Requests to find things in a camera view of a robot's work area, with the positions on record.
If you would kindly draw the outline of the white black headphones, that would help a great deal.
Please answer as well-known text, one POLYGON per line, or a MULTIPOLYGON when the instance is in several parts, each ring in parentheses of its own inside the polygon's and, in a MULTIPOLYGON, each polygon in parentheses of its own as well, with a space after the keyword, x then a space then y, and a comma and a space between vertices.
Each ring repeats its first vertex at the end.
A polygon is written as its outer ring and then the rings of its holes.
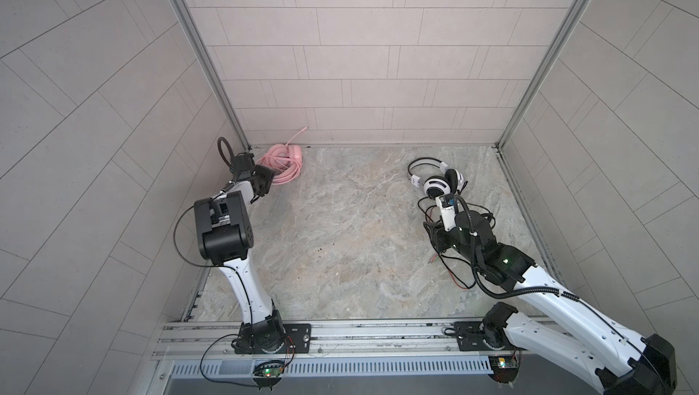
POLYGON ((460 195, 468 185, 468 181, 464 178, 462 172, 438 158, 416 158, 409 163, 407 172, 411 185, 421 189, 429 200, 436 200, 436 198, 445 195, 460 195), (422 178, 414 173, 417 167, 425 166, 435 167, 440 173, 428 178, 422 178))

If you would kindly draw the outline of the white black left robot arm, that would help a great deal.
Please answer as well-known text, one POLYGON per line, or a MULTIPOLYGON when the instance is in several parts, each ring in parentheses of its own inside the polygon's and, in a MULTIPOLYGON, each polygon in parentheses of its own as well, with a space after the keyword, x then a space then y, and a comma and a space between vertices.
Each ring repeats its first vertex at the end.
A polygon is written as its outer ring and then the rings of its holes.
POLYGON ((279 311, 264 291, 249 253, 254 235, 248 207, 267 195, 274 172, 254 161, 249 152, 231 158, 232 181, 213 198, 194 204, 198 249, 228 279, 242 312, 235 341, 238 354, 269 353, 282 349, 286 340, 279 311))

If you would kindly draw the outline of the pink headphones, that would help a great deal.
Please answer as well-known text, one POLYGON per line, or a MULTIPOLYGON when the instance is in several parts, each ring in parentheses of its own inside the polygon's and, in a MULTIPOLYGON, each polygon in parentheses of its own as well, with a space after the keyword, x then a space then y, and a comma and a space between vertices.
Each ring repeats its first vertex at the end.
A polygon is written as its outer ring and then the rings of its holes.
POLYGON ((288 184, 300 176, 302 151, 298 145, 273 145, 257 163, 273 171, 272 185, 288 184))

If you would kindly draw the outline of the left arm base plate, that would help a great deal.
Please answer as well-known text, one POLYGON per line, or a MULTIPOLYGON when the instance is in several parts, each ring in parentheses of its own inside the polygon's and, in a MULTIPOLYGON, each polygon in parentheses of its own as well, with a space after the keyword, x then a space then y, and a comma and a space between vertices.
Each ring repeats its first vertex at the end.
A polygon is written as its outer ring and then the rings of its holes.
POLYGON ((236 354, 308 353, 311 329, 311 324, 243 324, 231 346, 236 354))

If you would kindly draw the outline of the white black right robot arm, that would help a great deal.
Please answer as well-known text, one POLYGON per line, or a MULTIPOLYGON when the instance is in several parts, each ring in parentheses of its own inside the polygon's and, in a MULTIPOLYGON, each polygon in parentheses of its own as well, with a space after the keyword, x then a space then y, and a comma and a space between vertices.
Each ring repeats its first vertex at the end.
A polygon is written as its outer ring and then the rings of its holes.
POLYGON ((491 349, 526 349, 600 394, 671 394, 677 386, 674 346, 644 336, 597 311, 535 260, 493 235, 490 215, 445 209, 423 224, 437 257, 456 250, 473 285, 495 299, 481 323, 491 349))

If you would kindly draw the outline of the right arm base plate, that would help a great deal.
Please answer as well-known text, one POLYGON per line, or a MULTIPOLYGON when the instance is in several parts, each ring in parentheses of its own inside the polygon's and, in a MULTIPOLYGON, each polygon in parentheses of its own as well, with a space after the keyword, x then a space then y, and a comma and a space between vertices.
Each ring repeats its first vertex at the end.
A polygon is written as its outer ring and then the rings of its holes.
POLYGON ((511 351, 517 348, 505 335, 506 322, 457 321, 444 333, 455 338, 459 351, 511 351))

